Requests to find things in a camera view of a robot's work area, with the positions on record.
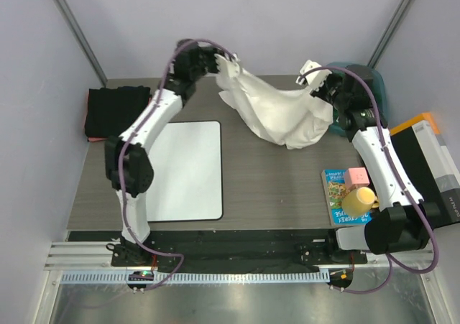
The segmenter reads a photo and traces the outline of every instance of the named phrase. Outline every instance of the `metal floor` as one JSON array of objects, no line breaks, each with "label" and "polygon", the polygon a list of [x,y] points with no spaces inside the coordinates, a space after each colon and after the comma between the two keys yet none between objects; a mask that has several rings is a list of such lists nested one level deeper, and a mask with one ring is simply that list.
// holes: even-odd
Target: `metal floor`
[{"label": "metal floor", "polygon": [[[375,287],[386,275],[386,268],[357,269],[353,289]],[[125,284],[61,285],[51,323],[435,323],[420,276],[401,269],[371,295],[341,294],[326,284],[183,285],[127,292],[95,310],[81,307],[126,291]]]}]

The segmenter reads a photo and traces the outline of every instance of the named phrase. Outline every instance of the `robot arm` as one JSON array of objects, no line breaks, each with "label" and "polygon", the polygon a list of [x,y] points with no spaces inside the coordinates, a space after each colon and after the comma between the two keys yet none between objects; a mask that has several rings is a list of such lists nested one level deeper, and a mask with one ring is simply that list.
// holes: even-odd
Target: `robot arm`
[{"label": "robot arm", "polygon": [[[187,42],[187,40],[179,41],[178,47],[184,42]],[[118,168],[121,148],[140,123],[146,119],[147,114],[156,106],[155,114],[144,122],[142,128],[130,141],[122,170],[127,191],[126,219],[131,230],[142,243],[146,241],[150,234],[145,193],[154,178],[154,170],[150,164],[148,153],[165,125],[191,98],[196,89],[196,81],[207,73],[218,72],[215,56],[222,54],[222,51],[215,47],[199,47],[198,43],[187,47],[175,59],[173,69],[167,76],[160,102],[155,100],[158,94],[157,91],[154,99],[126,131],[119,136],[112,136],[106,141],[106,176],[111,181],[112,188],[116,190],[116,194],[122,204],[123,197],[119,181],[120,170]],[[124,240],[122,241],[123,245],[142,254],[142,250],[137,248],[136,241],[128,232],[124,221],[121,235]]]},{"label": "robot arm", "polygon": [[[347,68],[369,87],[372,86],[370,68],[361,65]],[[318,92],[313,92],[313,95],[329,102],[338,111],[339,124],[363,159],[380,202],[380,212],[374,213],[366,226],[336,231],[339,247],[343,250],[370,250],[374,254],[423,249],[429,235],[408,195],[423,209],[427,218],[439,215],[438,208],[434,203],[424,203],[423,197],[410,182],[391,144],[385,118],[379,112],[384,143],[380,141],[372,103],[363,87],[350,75],[342,78],[333,73],[328,76],[326,85]],[[403,188],[393,173],[382,145],[386,146],[401,176]]]}]

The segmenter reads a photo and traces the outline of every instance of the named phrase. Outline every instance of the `teal container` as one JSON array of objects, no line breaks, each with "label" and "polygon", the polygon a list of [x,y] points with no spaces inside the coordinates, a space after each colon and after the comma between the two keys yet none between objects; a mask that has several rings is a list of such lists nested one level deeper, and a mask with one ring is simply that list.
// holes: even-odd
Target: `teal container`
[{"label": "teal container", "polygon": [[[333,62],[329,63],[328,65],[332,65],[335,67],[342,67],[346,68],[348,65],[352,65],[356,63],[346,63],[346,62]],[[337,73],[339,75],[343,75],[343,73],[339,71],[332,71],[333,73]],[[383,113],[383,116],[386,118],[388,121],[389,116],[388,116],[388,106],[387,106],[387,94],[385,93],[385,84],[383,83],[383,78],[380,75],[380,73],[376,70],[372,70],[372,74],[374,76],[374,81],[371,87],[372,93],[374,94],[375,101],[377,102],[377,105],[379,106],[380,112]],[[337,112],[336,109],[333,110],[333,123],[329,126],[329,131],[338,134],[340,136],[346,136],[345,131],[339,126],[339,123],[337,123],[337,118],[339,117],[339,113]]]}]

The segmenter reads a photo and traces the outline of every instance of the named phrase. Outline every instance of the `gray wood surface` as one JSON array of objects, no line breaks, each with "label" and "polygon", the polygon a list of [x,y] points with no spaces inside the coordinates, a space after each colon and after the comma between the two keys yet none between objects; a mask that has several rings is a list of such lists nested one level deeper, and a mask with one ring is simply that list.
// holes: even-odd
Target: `gray wood surface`
[{"label": "gray wood surface", "polygon": [[[265,76],[279,89],[298,89],[292,76]],[[157,79],[110,80],[108,87],[148,85]],[[270,144],[254,135],[218,95],[214,78],[204,78],[174,121],[221,122],[224,216],[218,221],[151,223],[152,229],[329,228],[321,182],[326,168],[358,165],[343,138],[327,133],[299,150]],[[120,205],[104,172],[104,143],[90,145],[68,223],[69,230],[119,230]]]}]

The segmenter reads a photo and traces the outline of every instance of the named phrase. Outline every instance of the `white board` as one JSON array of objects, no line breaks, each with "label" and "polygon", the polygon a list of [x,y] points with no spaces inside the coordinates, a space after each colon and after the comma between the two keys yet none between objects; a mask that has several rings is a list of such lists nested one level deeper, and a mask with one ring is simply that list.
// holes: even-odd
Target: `white board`
[{"label": "white board", "polygon": [[147,191],[148,221],[222,217],[221,125],[169,123],[149,153],[155,173]]}]

